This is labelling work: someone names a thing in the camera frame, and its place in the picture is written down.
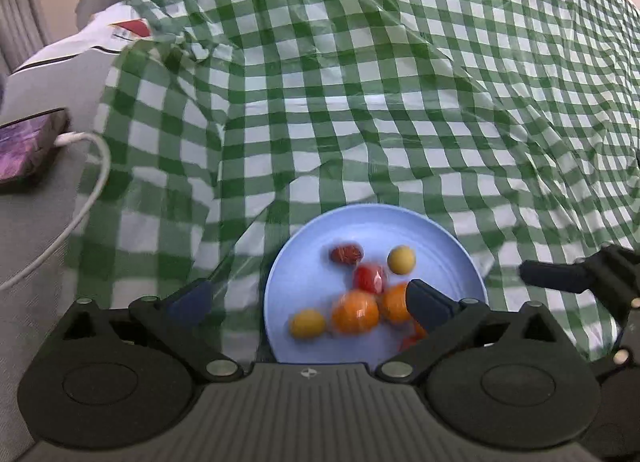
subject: red date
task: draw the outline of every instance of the red date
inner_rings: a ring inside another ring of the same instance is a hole
[[[336,264],[355,265],[361,261],[364,253],[357,244],[345,244],[334,248],[329,253],[329,258]]]

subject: red ball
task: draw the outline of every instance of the red ball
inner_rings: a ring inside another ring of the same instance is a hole
[[[398,349],[398,351],[399,352],[404,352],[409,347],[412,347],[416,343],[418,343],[418,341],[420,341],[420,338],[417,335],[408,336],[408,337],[406,337],[406,338],[404,338],[402,340],[402,342],[400,343],[400,348]]]
[[[379,264],[360,264],[353,273],[353,288],[380,295],[386,285],[386,272]]]

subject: light blue plate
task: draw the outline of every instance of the light blue plate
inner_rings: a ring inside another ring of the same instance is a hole
[[[289,318],[303,309],[318,309],[330,320],[336,299],[351,288],[353,269],[334,264],[329,251],[343,243],[358,243],[364,261],[386,266],[389,251],[407,245],[416,266],[405,277],[392,275],[389,284],[422,279],[453,300],[486,301],[484,283],[460,243],[427,217],[386,204],[353,204],[316,217],[284,245],[267,280],[264,322],[271,348],[280,363],[366,362],[375,368],[398,353],[411,325],[383,323],[367,334],[325,334],[311,341],[289,335]]]

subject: orange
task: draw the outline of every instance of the orange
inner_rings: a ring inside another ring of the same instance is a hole
[[[331,320],[343,334],[368,332],[380,320],[376,298],[364,291],[349,291],[335,302]]]
[[[391,323],[404,323],[411,319],[411,314],[406,309],[407,283],[398,283],[387,289],[380,298],[380,312]]]

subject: white cable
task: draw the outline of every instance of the white cable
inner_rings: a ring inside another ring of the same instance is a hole
[[[109,170],[111,168],[111,154],[109,152],[109,147],[107,146],[107,143],[104,141],[104,139],[100,137],[100,135],[91,134],[89,132],[67,132],[66,134],[60,134],[56,138],[54,146],[64,147],[72,143],[77,143],[78,141],[92,141],[98,147],[98,151],[101,155],[100,174],[98,175],[98,181],[95,183],[94,190],[87,198],[84,206],[82,206],[78,214],[63,230],[63,232],[60,233],[58,238],[53,240],[51,245],[46,248],[39,257],[31,262],[31,264],[27,265],[15,276],[11,277],[2,285],[0,285],[0,292],[14,286],[25,277],[28,277],[33,271],[40,267],[53,253],[55,253],[68,238],[68,236],[71,235],[71,232],[76,228],[76,226],[86,216],[97,198],[100,197],[102,189],[104,188],[104,185],[107,182],[107,178],[109,177]]]

